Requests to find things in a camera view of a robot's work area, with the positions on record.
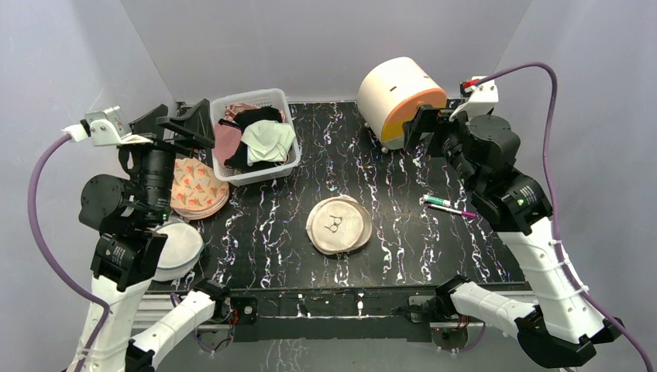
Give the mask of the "black bra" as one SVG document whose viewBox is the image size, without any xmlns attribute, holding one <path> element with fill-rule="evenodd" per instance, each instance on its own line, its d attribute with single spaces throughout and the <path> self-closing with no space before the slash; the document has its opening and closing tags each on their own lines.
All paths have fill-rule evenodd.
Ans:
<svg viewBox="0 0 657 372">
<path fill-rule="evenodd" d="M 285 164 L 294 134 L 284 111 L 248 103 L 230 104 L 214 127 L 215 159 L 223 167 L 248 173 Z"/>
</svg>

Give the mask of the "pale green bra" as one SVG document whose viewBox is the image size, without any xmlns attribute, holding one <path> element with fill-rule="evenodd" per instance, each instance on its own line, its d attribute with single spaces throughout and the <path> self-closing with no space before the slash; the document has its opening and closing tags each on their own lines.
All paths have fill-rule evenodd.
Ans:
<svg viewBox="0 0 657 372">
<path fill-rule="evenodd" d="M 241 142 L 247 147 L 247 164 L 282 164 L 288 159 L 296 133 L 288 123 L 260 120 L 247 126 Z"/>
</svg>

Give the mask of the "white mesh laundry bag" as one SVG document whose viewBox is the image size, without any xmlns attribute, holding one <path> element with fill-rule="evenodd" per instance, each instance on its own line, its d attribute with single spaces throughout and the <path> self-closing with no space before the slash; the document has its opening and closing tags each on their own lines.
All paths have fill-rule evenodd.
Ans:
<svg viewBox="0 0 657 372">
<path fill-rule="evenodd" d="M 364 247 L 373 234 L 370 213 L 348 195 L 327 198 L 310 211 L 305 231 L 311 244 L 327 256 Z"/>
</svg>

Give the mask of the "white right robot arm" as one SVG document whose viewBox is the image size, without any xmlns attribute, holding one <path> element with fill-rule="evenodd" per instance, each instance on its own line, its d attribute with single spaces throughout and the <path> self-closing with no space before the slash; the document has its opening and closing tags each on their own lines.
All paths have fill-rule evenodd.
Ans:
<svg viewBox="0 0 657 372">
<path fill-rule="evenodd" d="M 621 336 L 621 321 L 603 315 L 584 297 L 577 277 L 553 232 L 547 194 L 514 163 L 521 144 L 507 120 L 492 113 L 469 117 L 430 105 L 403 125 L 404 147 L 413 150 L 432 134 L 428 153 L 442 157 L 461 177 L 477 213 L 514 255 L 534 303 L 489 291 L 457 275 L 437 287 L 435 314 L 447 321 L 461 315 L 479 319 L 516 339 L 544 368 L 581 367 L 595 347 Z"/>
</svg>

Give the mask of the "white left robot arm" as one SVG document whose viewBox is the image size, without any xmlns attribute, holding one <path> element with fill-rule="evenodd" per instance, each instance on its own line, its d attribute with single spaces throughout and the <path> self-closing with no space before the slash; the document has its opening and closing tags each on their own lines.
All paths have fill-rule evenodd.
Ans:
<svg viewBox="0 0 657 372">
<path fill-rule="evenodd" d="M 210 103 L 172 117 L 159 105 L 123 122 L 119 107 L 89 112 L 84 127 L 96 146 L 114 146 L 125 177 L 99 174 L 81 192 L 79 221 L 99 234 L 91 262 L 92 301 L 72 371 L 154 371 L 202 323 L 231 313 L 229 289 L 204 279 L 146 331 L 134 334 L 139 305 L 154 279 L 167 236 L 174 163 L 212 148 Z"/>
</svg>

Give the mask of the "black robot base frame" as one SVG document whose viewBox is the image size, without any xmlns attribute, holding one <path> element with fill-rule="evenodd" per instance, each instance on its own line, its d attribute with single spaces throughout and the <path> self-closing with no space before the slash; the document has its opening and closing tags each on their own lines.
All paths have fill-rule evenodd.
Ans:
<svg viewBox="0 0 657 372">
<path fill-rule="evenodd" d="M 237 343 L 402 339 L 459 350 L 482 337 L 475 318 L 439 312 L 432 286 L 235 288 L 219 311 L 198 327 L 203 340 L 225 332 Z"/>
</svg>

